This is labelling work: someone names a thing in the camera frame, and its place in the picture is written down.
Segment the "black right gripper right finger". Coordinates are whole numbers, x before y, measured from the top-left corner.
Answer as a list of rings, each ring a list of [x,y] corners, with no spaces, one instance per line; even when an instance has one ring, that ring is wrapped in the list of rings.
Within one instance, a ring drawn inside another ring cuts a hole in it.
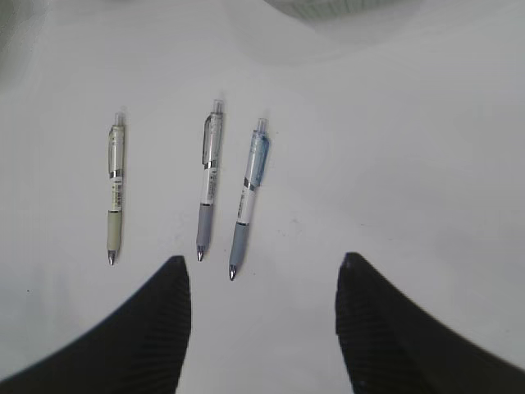
[[[446,327],[349,252],[336,335],[355,393],[522,393],[524,371]]]

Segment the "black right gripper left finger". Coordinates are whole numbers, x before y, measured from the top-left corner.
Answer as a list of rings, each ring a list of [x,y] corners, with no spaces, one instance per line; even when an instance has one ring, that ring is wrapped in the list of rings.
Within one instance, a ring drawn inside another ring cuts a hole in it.
[[[5,378],[3,393],[173,393],[191,331],[189,275],[170,257],[100,324]]]

